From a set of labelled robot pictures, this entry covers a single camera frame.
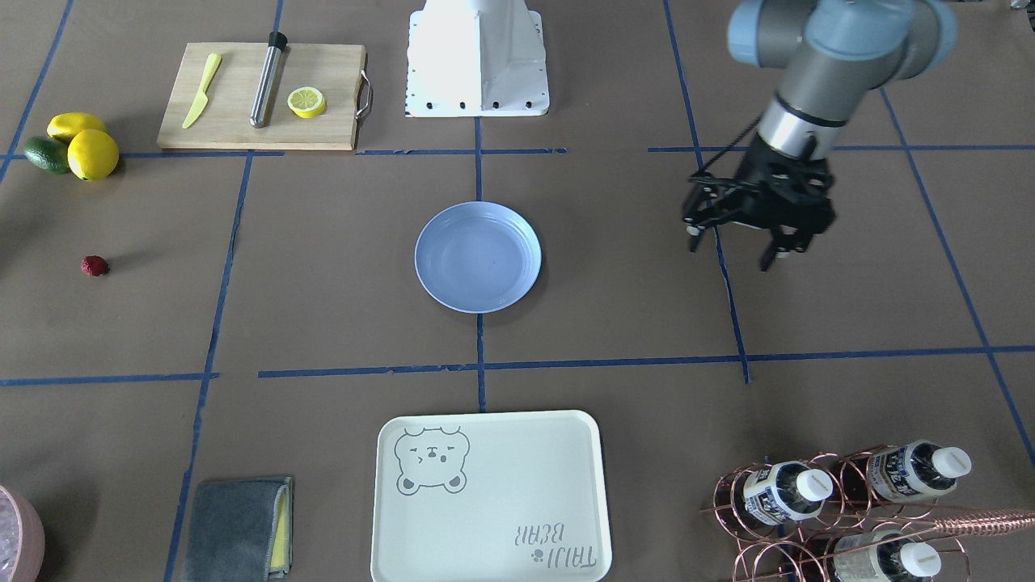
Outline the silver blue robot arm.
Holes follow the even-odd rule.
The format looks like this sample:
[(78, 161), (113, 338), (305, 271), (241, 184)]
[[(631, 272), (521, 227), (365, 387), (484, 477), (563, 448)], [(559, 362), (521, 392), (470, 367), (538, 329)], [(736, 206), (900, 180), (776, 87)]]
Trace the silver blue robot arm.
[(731, 177), (703, 166), (682, 206), (689, 251), (729, 222), (765, 230), (765, 272), (805, 253), (836, 219), (828, 158), (866, 93), (935, 69), (957, 18), (941, 1), (744, 1), (729, 19), (732, 59), (783, 77), (747, 128)]

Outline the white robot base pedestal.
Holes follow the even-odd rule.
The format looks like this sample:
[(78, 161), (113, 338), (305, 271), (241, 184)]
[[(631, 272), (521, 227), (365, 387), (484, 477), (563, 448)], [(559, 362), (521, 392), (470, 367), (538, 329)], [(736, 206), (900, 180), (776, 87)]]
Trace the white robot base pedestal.
[(525, 1), (426, 1), (408, 33), (407, 117), (550, 111), (543, 19)]

